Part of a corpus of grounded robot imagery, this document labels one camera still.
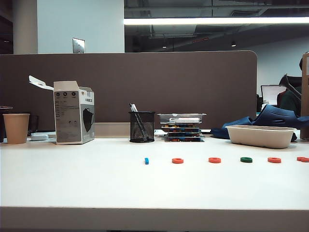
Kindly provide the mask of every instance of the mask box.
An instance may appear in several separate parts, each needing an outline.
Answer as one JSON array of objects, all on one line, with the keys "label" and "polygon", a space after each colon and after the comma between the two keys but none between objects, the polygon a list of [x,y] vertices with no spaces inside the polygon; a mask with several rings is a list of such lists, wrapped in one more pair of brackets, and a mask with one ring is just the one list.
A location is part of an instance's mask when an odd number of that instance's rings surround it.
[{"label": "mask box", "polygon": [[88,87],[76,81],[56,81],[54,87],[29,76],[30,83],[54,92],[56,144],[83,144],[95,138],[95,99]]}]

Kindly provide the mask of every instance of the green ring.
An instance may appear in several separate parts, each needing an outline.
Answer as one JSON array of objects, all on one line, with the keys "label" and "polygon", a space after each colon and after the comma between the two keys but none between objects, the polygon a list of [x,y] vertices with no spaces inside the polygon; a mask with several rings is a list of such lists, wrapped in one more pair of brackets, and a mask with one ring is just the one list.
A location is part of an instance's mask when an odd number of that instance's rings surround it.
[{"label": "green ring", "polygon": [[250,158],[250,157],[241,157],[240,161],[244,162],[244,163],[252,163],[253,162],[252,158]]}]

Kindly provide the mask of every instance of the cardboard box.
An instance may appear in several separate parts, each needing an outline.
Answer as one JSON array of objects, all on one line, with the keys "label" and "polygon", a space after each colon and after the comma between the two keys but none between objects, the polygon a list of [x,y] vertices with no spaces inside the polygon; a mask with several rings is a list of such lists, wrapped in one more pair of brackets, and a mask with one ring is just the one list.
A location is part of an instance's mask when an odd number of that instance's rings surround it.
[{"label": "cardboard box", "polygon": [[[301,115],[309,116],[309,53],[303,55]],[[301,128],[300,138],[309,140],[309,127]]]},{"label": "cardboard box", "polygon": [[76,81],[57,81],[54,87],[29,76],[30,83],[54,92],[56,144],[83,144],[95,138],[94,92]]}]

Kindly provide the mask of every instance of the white wall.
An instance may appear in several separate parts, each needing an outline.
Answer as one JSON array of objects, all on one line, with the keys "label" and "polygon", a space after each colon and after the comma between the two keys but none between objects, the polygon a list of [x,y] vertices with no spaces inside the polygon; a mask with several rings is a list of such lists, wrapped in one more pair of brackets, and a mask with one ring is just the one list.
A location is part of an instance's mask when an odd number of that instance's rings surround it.
[{"label": "white wall", "polygon": [[309,51],[309,37],[243,48],[257,54],[257,94],[261,85],[277,85],[285,73],[301,76],[299,61]]},{"label": "white wall", "polygon": [[37,1],[13,1],[14,54],[38,53]]},{"label": "white wall", "polygon": [[86,53],[123,53],[123,0],[37,0],[38,52],[72,53],[72,38]]}]

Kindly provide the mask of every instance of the paper cup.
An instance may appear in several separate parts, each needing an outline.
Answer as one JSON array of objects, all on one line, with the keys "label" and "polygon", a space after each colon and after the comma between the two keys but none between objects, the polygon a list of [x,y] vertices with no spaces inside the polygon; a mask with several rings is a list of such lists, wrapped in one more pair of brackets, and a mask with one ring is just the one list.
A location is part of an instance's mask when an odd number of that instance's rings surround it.
[{"label": "paper cup", "polygon": [[8,144],[24,144],[30,114],[4,114],[4,125]]}]

